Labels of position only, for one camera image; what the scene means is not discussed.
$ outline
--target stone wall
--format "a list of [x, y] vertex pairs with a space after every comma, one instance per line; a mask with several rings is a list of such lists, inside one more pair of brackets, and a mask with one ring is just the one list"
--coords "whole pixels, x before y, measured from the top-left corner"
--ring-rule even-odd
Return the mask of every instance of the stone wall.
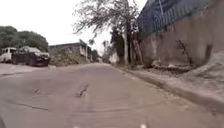
[[206, 49], [224, 49], [224, 1], [213, 0], [202, 10], [170, 24], [145, 38], [140, 46], [146, 64], [160, 60], [164, 64], [185, 65], [186, 55], [178, 48], [177, 40], [187, 44], [189, 55], [196, 65], [206, 61]]
[[50, 46], [51, 65], [68, 66], [88, 63], [86, 57], [80, 53], [79, 43]]

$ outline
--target metal fence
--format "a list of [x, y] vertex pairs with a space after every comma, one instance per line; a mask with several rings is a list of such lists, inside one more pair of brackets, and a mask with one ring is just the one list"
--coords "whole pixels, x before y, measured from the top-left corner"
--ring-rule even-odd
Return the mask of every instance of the metal fence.
[[148, 0], [138, 17], [143, 37], [156, 32], [174, 21], [190, 15], [207, 5], [211, 0]]

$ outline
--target utility pole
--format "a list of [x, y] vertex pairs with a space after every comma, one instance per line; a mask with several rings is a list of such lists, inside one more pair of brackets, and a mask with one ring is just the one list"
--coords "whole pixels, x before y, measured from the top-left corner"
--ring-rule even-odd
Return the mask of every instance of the utility pole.
[[130, 42], [128, 40], [128, 33], [129, 33], [129, 26], [130, 26], [130, 20], [129, 20], [129, 16], [130, 16], [130, 11], [129, 11], [129, 2], [128, 0], [123, 0], [123, 4], [124, 4], [124, 8], [125, 8], [125, 28], [124, 28], [124, 52], [125, 52], [125, 56], [124, 56], [124, 62], [126, 65], [128, 65], [130, 63]]
[[159, 6], [160, 6], [161, 14], [163, 16], [164, 15], [164, 12], [163, 12], [163, 5], [162, 5], [161, 0], [159, 0]]

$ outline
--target sky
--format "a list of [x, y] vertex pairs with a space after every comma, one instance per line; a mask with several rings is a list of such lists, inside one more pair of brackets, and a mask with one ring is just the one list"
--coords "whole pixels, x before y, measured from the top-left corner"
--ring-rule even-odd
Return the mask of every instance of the sky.
[[[13, 26], [18, 31], [28, 30], [44, 36], [49, 45], [88, 41], [93, 37], [90, 30], [81, 35], [73, 34], [72, 15], [82, 0], [0, 0], [0, 25]], [[135, 0], [141, 10], [147, 0]], [[99, 35], [93, 49], [102, 52], [102, 42], [110, 40], [108, 31]]]

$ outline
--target car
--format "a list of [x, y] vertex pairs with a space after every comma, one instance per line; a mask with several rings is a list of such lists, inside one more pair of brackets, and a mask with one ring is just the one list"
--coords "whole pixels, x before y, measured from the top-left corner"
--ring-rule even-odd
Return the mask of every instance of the car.
[[13, 64], [25, 63], [30, 66], [43, 65], [48, 66], [50, 63], [50, 55], [41, 52], [35, 47], [24, 46], [12, 54]]
[[2, 49], [2, 54], [0, 56], [0, 62], [9, 63], [12, 62], [12, 54], [16, 52], [16, 48], [7, 47]]

